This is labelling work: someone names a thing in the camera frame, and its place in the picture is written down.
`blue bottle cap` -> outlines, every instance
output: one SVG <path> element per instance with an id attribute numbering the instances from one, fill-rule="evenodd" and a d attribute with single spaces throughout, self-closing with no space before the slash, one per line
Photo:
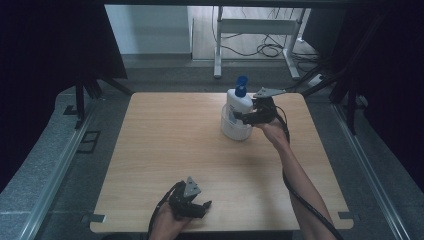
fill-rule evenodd
<path id="1" fill-rule="evenodd" d="M 235 94 L 237 97 L 244 97 L 246 96 L 247 93 L 247 89 L 246 89 L 246 84 L 247 84 L 247 77 L 246 76 L 240 76 L 237 79 L 237 83 L 236 83 L 236 91 Z"/>

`robotic hand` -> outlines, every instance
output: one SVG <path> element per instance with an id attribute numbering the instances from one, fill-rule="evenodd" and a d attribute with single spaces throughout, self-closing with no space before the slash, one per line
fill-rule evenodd
<path id="1" fill-rule="evenodd" d="M 206 210 L 212 204 L 212 201 L 205 202 L 203 205 L 193 204 L 193 199 L 200 193 L 199 187 L 191 177 L 187 178 L 187 183 L 181 181 L 176 184 L 174 191 L 169 197 L 169 205 L 175 216 L 203 218 Z"/>
<path id="2" fill-rule="evenodd" d="M 270 123 L 275 118 L 280 121 L 281 126 L 283 127 L 284 133 L 287 136 L 287 140 L 290 142 L 290 133 L 287 127 L 287 119 L 284 120 L 277 111 L 277 106 L 275 106 L 274 99 L 272 96 L 285 93 L 284 90 L 276 89 L 267 89 L 262 88 L 257 92 L 252 99 L 253 109 L 256 110 L 252 113 L 242 114 L 240 112 L 234 112 L 234 117 L 243 121 L 243 124 L 255 125 L 259 123 Z"/>
<path id="3" fill-rule="evenodd" d="M 177 182 L 156 205 L 152 217 L 150 218 L 147 239 L 150 238 L 150 234 L 152 233 L 156 215 L 166 201 L 169 201 L 169 206 L 172 209 L 175 219 L 179 217 L 203 218 L 206 214 L 206 210 L 210 208 L 212 201 L 206 202 L 203 205 L 193 204 L 193 199 L 200 192 L 199 187 L 197 187 L 197 184 L 191 177 L 187 178 L 187 183 L 184 181 Z"/>

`forearm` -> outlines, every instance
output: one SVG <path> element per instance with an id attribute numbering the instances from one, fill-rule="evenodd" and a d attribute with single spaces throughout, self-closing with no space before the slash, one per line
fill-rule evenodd
<path id="1" fill-rule="evenodd" d="M 292 188 L 332 223 L 330 214 L 321 195 L 297 161 L 288 142 L 277 141 L 274 143 L 274 147 L 280 155 L 284 175 Z M 331 232 L 323 227 L 322 223 L 292 194 L 290 194 L 290 199 L 305 239 L 316 239 L 317 237 L 321 237 L 321 239 L 334 239 Z"/>

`wooden tabletop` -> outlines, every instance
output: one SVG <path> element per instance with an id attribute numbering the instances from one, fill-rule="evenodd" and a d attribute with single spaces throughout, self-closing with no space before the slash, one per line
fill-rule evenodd
<path id="1" fill-rule="evenodd" d="M 94 232 L 147 232 L 152 212 L 178 181 L 193 177 L 193 201 L 212 206 L 186 231 L 299 229 L 276 150 L 260 129 L 238 142 L 220 130 L 225 93 L 135 93 L 129 104 L 95 214 Z M 353 220 L 300 94 L 274 97 L 284 109 L 291 147 L 323 196 L 335 226 Z"/>

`white container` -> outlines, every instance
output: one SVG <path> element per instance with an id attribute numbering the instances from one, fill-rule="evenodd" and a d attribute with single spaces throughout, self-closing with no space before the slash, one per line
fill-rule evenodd
<path id="1" fill-rule="evenodd" d="M 227 137 L 238 141 L 249 138 L 252 133 L 252 126 L 244 125 L 243 121 L 234 117 L 234 112 L 246 114 L 253 110 L 252 99 L 246 94 L 246 84 L 246 77 L 241 76 L 237 79 L 236 88 L 227 91 L 227 103 L 221 112 L 222 132 Z"/>
<path id="2" fill-rule="evenodd" d="M 236 141 L 248 139 L 252 134 L 252 126 L 234 124 L 227 116 L 227 104 L 225 104 L 221 112 L 221 129 L 225 136 Z"/>

